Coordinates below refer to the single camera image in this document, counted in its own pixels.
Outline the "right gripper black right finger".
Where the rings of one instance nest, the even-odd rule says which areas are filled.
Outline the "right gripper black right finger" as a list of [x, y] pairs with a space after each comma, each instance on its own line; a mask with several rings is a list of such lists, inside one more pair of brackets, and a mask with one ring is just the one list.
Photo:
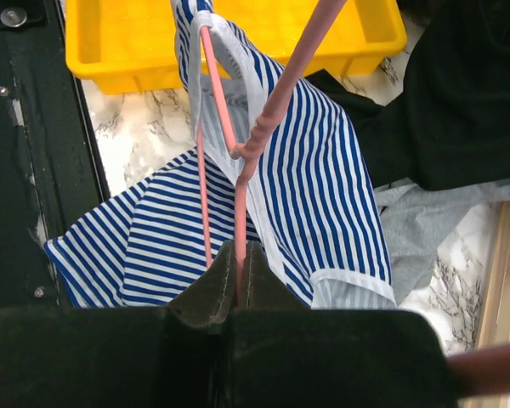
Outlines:
[[247, 250], [229, 318], [232, 407], [455, 407], [433, 328], [397, 309], [308, 309]]

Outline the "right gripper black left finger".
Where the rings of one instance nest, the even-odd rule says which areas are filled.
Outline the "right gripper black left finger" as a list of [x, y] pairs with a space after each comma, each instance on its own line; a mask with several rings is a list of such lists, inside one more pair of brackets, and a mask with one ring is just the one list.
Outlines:
[[0, 407], [225, 407], [234, 247], [165, 307], [0, 310]]

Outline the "pink wire hanger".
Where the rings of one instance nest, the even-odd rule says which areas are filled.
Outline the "pink wire hanger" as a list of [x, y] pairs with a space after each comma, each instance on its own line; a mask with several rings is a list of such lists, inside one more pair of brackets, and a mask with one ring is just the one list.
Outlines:
[[236, 141], [225, 102], [224, 91], [218, 74], [210, 31], [207, 26], [200, 29], [207, 69], [212, 84], [218, 118], [225, 146], [232, 159], [244, 160], [241, 174], [235, 183], [235, 302], [241, 302], [244, 263], [247, 258], [247, 187], [258, 166], [259, 157], [276, 127], [283, 120], [298, 80], [303, 76], [315, 51], [320, 46], [335, 19], [343, 9], [345, 0], [320, 0], [311, 14], [303, 33], [294, 48], [291, 58], [257, 118], [246, 143]]

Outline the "blue white striped tank top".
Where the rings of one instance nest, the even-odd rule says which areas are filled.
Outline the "blue white striped tank top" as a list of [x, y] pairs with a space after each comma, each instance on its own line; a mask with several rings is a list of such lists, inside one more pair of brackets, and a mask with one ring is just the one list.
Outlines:
[[[164, 168], [80, 217], [45, 246], [71, 303], [81, 308], [163, 305], [206, 272], [206, 255], [234, 234], [230, 158], [210, 80], [201, 73], [207, 26], [229, 73], [224, 91], [235, 136], [244, 141], [282, 73], [209, 1], [175, 1], [175, 51], [204, 140], [209, 216], [201, 215], [198, 153]], [[263, 245], [274, 274], [315, 309], [395, 305], [388, 251], [354, 127], [335, 102], [300, 80], [247, 191], [246, 234]]]

